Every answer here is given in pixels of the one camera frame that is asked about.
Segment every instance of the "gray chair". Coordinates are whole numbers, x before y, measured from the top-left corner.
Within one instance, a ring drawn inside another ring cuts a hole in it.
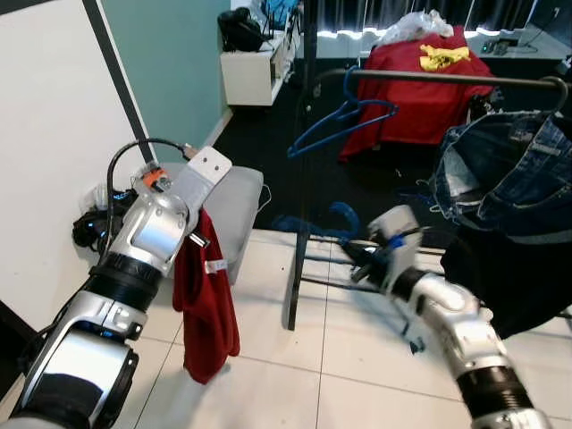
[[[162,166],[174,176],[183,164],[165,163]],[[205,202],[205,210],[213,220],[221,251],[228,262],[230,284],[234,284],[239,275],[248,237],[257,217],[263,183],[261,172],[233,166]]]

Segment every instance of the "teal wall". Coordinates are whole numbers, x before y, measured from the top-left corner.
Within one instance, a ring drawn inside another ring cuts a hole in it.
[[[216,17],[231,0],[103,0],[150,136],[200,146],[226,109]],[[159,161],[181,158],[156,146]]]

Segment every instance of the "red fabric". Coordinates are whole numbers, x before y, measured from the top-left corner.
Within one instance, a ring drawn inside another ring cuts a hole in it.
[[[172,306],[183,312],[184,366],[194,380],[206,384],[229,355],[238,356],[240,342],[226,270],[212,274],[205,270],[205,261],[223,259],[205,210],[200,213],[198,232],[211,243],[201,248],[189,238],[184,240],[175,259]]]
[[[424,56],[419,47],[431,45],[454,49],[467,45],[463,28],[455,27],[455,34],[442,38],[431,34],[413,42],[399,42],[377,47],[369,55],[367,70],[394,70],[401,72],[426,72],[419,64]],[[440,69],[439,73],[492,76],[489,68],[472,51],[471,60],[461,60]],[[379,141],[399,141],[437,145],[445,131],[465,122],[468,100],[473,95],[487,95],[491,87],[469,86],[437,82],[405,80],[371,80],[360,82],[358,98],[387,100],[399,106],[400,110],[391,118],[355,130],[340,154],[340,160],[375,146]],[[370,105],[362,113],[360,121],[365,122],[386,113],[387,108]]]

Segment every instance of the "white wall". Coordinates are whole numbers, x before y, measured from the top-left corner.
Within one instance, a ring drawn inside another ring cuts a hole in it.
[[[78,201],[133,133],[80,1],[0,16],[0,52],[0,299],[38,330],[87,279]],[[124,158],[118,186],[143,164]]]

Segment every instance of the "black bag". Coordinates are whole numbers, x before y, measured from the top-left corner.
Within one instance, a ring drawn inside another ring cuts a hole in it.
[[[256,52],[266,41],[258,22],[250,19],[250,10],[246,7],[223,12],[217,21],[223,33],[225,51]]]

